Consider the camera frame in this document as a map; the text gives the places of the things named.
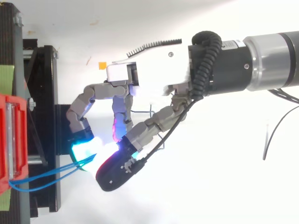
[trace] black metal frame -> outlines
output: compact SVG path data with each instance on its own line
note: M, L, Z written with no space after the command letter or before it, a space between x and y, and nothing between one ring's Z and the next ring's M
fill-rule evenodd
M72 134L65 114L70 105L58 104L56 50L52 46L39 48L34 39L23 40L22 24L15 19L18 13L11 3L0 5L0 65L14 66L12 94L25 99L32 97L36 102L34 110L28 110L27 115L28 155L39 155L42 161L42 164L29 165L29 176L35 176L60 167L59 155L69 154ZM24 49L33 49L29 60L23 59ZM39 187L59 177L57 174L38 179L20 188ZM37 209L43 207L49 207L50 212L60 209L59 182L30 194L12 190L10 210L0 211L0 223L30 224L30 217L37 217Z
M15 20L19 10L11 3L0 6L0 65L14 66L13 95L25 98L22 28ZM11 191L10 210L0 211L1 224L30 224L29 194Z
M32 41L23 41L25 49ZM59 155L59 118L56 107L57 67L53 58L55 49L52 46L35 47L30 60L24 60L25 80L30 95L36 102L32 112L28 111L28 155L40 155L47 164L29 165L29 176L35 176L60 167ZM36 188L60 178L60 174L38 179L29 183L29 188ZM45 189L30 192L30 216L38 217L38 208L49 207L56 212L61 207L60 183Z

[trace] white wall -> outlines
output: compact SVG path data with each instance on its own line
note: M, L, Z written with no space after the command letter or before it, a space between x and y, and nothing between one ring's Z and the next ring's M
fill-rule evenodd
M59 49L61 104L106 78L99 61L121 59L146 42L180 37L191 42L202 30L223 40L299 30L295 0L12 2L23 13L24 38ZM298 88L287 90L299 96ZM146 100L135 100L134 108L148 108ZM155 108L164 102L169 101L160 99ZM299 112L281 124L262 161L266 120L272 130L294 106L266 91L208 97L188 113L166 149L119 190L105 193L91 175L77 172L61 182L60 211L32 223L298 223ZM97 135L112 141L111 101L97 102L88 118ZM135 122L145 118L133 117Z

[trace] metal screw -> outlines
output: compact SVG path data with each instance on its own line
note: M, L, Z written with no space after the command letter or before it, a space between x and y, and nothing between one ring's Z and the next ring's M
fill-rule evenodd
M244 69L249 69L249 64L244 64Z
M59 59L59 52L57 50L53 51L53 58Z
M23 27L23 23L22 23L22 15L21 13L17 13L15 16L14 16L14 23L15 25L19 26L19 27Z
M36 102L34 102L33 98L28 99L28 107L30 111L33 111L36 107Z

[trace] robotic hand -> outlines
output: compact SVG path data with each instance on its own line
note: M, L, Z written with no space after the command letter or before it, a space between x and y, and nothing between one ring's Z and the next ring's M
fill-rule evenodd
M181 40L146 44L129 52L128 59L109 65L107 82L87 86L66 116L75 140L89 141L93 133L84 115L96 99L113 98L113 135L119 150L96 174L101 188L112 191L144 166L203 97L299 85L298 54L299 32L222 42L217 34L204 31L196 34L188 47ZM130 117L133 96L169 95L173 91L171 106L133 127ZM155 135L168 130L146 157L141 160L132 157Z

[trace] blue light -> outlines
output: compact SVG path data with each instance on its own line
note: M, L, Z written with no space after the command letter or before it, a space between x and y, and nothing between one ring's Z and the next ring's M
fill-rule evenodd
M133 157L134 159L137 159L138 154L139 154L139 152L134 152L134 153L132 154L132 157Z
M76 161L88 158L91 155L97 154L103 148L103 142L99 137L94 137L88 142L73 145L71 150Z

